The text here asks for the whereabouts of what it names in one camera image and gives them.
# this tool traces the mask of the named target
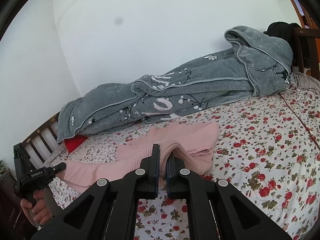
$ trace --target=ribbed pink fabric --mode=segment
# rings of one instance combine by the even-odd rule
[[[166,160],[171,152],[184,160],[186,168],[203,174],[212,165],[218,135],[219,125],[216,122],[193,125],[172,123],[162,129],[152,126],[147,135],[127,145],[118,145],[115,162],[87,164],[66,161],[67,168],[57,176],[82,193],[98,179],[121,179],[139,168],[141,160],[151,156],[154,143],[160,145],[160,175],[165,174]]]

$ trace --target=gray blanket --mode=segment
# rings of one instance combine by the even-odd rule
[[[288,88],[292,50],[285,40],[246,26],[227,30],[225,39],[232,48],[191,60],[161,76],[103,84],[67,103],[60,112],[57,141],[121,130],[137,120],[171,120]]]

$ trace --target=bed sheet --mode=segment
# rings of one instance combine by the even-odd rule
[[[292,86],[277,95],[248,98],[157,124],[135,124],[123,131],[89,137],[72,154],[63,146],[46,160],[105,163],[116,160],[116,144],[146,134],[151,125],[219,122],[213,165],[204,179],[227,179],[294,240],[308,232],[319,210],[320,82],[293,73]],[[59,178],[50,184],[65,208],[79,193]],[[189,240],[185,200],[170,200],[165,183],[156,200],[140,200],[134,240]]]

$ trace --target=human hand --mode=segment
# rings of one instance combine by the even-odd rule
[[[26,199],[21,200],[21,208],[30,221],[30,223],[36,227],[35,222],[40,223],[40,225],[45,225],[48,221],[52,219],[51,210],[48,208],[47,204],[44,201],[44,191],[39,190],[33,194],[33,198],[37,200],[37,204],[33,207],[32,203]],[[34,218],[31,217],[29,210],[32,209],[31,212],[35,215]]]

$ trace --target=pillow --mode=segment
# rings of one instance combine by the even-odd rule
[[[88,137],[78,134],[70,139],[65,139],[64,144],[69,153],[72,153],[75,149],[77,149]]]

